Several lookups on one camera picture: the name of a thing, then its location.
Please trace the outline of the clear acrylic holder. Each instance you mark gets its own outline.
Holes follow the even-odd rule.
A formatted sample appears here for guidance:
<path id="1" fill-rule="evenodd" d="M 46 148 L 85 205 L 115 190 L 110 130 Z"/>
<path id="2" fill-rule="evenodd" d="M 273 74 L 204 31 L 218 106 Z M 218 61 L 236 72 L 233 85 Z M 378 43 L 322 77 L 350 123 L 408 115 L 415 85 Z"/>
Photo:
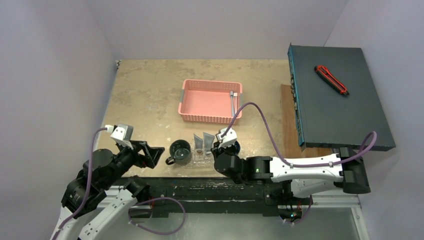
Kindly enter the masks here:
<path id="1" fill-rule="evenodd" d="M 204 144 L 203 144 L 203 153 L 198 154 L 195 150 L 194 141 L 191 144 L 191 163 L 196 167 L 207 167 L 212 166 L 214 163 L 214 159 L 212 154 L 206 155 L 204 152 Z"/>

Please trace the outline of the clear textured oval tray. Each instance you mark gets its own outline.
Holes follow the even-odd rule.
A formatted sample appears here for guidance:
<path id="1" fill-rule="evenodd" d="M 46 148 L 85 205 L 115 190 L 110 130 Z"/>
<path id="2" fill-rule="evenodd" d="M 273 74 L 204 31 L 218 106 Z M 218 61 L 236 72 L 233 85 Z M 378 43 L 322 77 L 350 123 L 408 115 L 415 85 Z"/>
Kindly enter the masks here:
<path id="1" fill-rule="evenodd" d="M 187 168 L 187 169 L 207 169 L 214 168 L 214 157 L 212 153 L 207 154 L 207 149 L 202 148 L 201 152 L 195 148 L 195 144 L 190 144 L 191 155 L 188 160 L 184 159 L 173 164 L 176 167 Z"/>

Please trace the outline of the white toothpaste black cap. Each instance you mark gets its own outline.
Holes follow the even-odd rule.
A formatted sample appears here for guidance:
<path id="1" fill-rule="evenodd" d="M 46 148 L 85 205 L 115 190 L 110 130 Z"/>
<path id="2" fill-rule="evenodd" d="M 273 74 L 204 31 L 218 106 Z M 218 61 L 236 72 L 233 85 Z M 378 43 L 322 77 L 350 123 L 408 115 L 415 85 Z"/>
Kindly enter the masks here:
<path id="1" fill-rule="evenodd" d="M 204 144 L 204 153 L 210 155 L 212 153 L 211 149 L 215 141 L 215 136 L 210 133 L 203 132 L 203 144 Z"/>

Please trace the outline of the dark green mug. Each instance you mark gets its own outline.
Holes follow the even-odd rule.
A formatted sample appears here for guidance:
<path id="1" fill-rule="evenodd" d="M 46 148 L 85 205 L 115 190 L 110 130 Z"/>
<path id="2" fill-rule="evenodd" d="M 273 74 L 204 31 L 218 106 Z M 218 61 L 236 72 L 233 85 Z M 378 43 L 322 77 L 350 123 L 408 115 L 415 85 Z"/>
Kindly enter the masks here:
<path id="1" fill-rule="evenodd" d="M 167 165 L 178 164 L 184 166 L 192 160 L 191 145 L 183 139 L 178 139 L 170 145 L 169 154 L 170 157 L 165 160 Z"/>

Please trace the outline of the pink plastic basket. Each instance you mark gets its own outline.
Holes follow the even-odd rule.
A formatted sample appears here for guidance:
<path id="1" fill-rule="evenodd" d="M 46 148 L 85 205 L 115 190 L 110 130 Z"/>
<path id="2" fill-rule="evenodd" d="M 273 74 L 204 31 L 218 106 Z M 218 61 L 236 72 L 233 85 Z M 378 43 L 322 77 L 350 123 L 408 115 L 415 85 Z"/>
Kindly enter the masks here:
<path id="1" fill-rule="evenodd" d="M 242 93 L 239 82 L 185 79 L 182 83 L 178 113 L 186 122 L 229 125 L 230 91 Z"/>

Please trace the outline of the toothbrush white blue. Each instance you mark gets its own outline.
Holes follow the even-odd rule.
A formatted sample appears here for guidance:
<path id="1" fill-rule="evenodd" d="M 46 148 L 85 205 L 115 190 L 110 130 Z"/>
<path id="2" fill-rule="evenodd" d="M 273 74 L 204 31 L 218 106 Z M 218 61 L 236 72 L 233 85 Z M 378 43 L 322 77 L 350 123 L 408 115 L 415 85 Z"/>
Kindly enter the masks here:
<path id="1" fill-rule="evenodd" d="M 234 107 L 234 92 L 230 91 L 230 102 L 231 102 L 231 115 L 235 116 L 235 107 Z"/>

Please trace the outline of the dark blue mug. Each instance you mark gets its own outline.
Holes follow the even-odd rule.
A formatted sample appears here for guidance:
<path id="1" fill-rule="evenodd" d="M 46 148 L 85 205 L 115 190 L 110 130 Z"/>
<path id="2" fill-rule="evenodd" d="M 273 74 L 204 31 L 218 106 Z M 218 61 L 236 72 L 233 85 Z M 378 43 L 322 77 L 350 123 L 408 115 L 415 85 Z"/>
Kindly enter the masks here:
<path id="1" fill-rule="evenodd" d="M 231 146 L 231 151 L 237 156 L 241 151 L 240 143 L 236 140 Z"/>

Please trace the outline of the white toothpaste red cap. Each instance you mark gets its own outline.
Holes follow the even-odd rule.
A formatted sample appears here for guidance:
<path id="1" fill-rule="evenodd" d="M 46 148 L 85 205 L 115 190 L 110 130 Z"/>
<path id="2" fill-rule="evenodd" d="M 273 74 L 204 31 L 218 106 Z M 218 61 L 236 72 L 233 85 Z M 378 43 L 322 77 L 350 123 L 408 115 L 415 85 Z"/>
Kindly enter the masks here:
<path id="1" fill-rule="evenodd" d="M 204 140 L 197 136 L 196 134 L 193 134 L 194 139 L 194 149 L 198 154 L 202 154 L 204 151 Z"/>

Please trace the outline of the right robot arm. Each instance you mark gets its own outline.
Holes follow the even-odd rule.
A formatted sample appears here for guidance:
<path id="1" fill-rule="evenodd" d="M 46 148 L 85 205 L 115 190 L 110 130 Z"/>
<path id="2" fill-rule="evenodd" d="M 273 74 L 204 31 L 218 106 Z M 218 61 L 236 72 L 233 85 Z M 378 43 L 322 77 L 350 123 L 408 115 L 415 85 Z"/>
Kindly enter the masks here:
<path id="1" fill-rule="evenodd" d="M 288 204 L 315 193 L 342 189 L 346 194 L 368 194 L 371 191 L 361 157 L 351 149 L 319 157 L 289 158 L 254 156 L 246 159 L 236 154 L 236 147 L 220 147 L 215 142 L 211 153 L 215 170 L 235 184 L 267 185 L 286 183 L 280 196 Z"/>

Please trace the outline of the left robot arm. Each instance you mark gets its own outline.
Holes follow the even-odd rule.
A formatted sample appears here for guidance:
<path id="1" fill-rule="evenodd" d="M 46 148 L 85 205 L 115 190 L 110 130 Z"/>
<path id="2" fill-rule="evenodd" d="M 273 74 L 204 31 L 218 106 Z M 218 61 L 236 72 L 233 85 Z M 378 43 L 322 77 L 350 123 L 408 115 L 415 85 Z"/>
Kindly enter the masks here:
<path id="1" fill-rule="evenodd" d="M 117 148 L 118 153 L 106 148 L 95 150 L 76 178 L 67 185 L 51 239 L 76 239 L 79 235 L 75 230 L 76 224 L 97 208 L 106 198 L 106 191 L 124 173 L 132 166 L 154 169 L 165 152 L 164 147 L 151 147 L 142 140 L 132 140 L 129 146 L 118 144 Z"/>

